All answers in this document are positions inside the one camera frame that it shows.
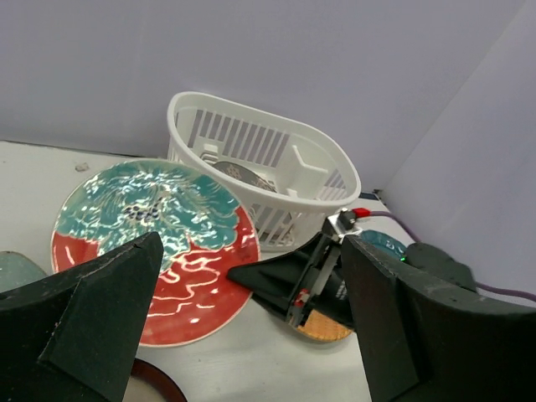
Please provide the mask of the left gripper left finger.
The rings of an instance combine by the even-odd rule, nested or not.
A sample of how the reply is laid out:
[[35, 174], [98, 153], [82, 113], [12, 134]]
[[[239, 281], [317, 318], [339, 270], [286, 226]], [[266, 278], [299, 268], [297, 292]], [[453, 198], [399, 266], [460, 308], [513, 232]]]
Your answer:
[[163, 256], [158, 233], [1, 295], [3, 401], [120, 401]]

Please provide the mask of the red rimmed cream plate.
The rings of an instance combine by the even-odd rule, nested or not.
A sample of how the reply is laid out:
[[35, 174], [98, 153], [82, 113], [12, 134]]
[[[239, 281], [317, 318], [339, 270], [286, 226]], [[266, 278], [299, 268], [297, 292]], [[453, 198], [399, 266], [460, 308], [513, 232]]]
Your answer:
[[136, 358], [132, 365], [123, 401], [186, 402], [187, 398], [178, 385], [161, 369]]

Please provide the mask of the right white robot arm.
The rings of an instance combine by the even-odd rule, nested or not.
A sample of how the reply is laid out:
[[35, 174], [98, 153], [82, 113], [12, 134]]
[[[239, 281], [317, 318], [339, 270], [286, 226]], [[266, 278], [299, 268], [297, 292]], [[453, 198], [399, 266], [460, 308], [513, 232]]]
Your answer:
[[[398, 257], [453, 285], [477, 290], [470, 268], [433, 245], [413, 243]], [[233, 267], [226, 277], [251, 291], [256, 302], [293, 327], [305, 325], [312, 312], [319, 312], [353, 329], [341, 245], [326, 234], [319, 232], [284, 255]]]

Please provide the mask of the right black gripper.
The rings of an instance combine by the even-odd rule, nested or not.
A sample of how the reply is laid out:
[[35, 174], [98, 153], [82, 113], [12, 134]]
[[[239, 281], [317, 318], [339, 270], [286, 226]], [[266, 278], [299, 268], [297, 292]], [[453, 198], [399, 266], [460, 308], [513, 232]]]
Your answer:
[[353, 325], [341, 245], [325, 234], [284, 255], [233, 267], [226, 278], [251, 291], [269, 312], [288, 314], [293, 327], [305, 324], [314, 311]]

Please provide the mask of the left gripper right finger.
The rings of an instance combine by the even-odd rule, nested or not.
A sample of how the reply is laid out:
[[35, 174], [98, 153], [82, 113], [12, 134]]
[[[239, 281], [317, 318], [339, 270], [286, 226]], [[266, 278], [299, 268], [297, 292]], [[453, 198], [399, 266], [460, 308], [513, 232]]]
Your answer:
[[532, 307], [463, 289], [354, 235], [342, 266], [372, 400], [534, 400]]

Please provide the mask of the red teal floral plate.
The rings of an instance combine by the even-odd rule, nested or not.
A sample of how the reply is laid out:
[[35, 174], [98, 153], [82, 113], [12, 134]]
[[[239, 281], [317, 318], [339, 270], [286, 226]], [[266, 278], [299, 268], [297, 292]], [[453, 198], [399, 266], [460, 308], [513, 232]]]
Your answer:
[[171, 348], [229, 324], [250, 293], [228, 271], [260, 258], [246, 209], [225, 186], [177, 162], [134, 159], [108, 167], [64, 201], [50, 241], [54, 272], [148, 232], [163, 257], [140, 344]]

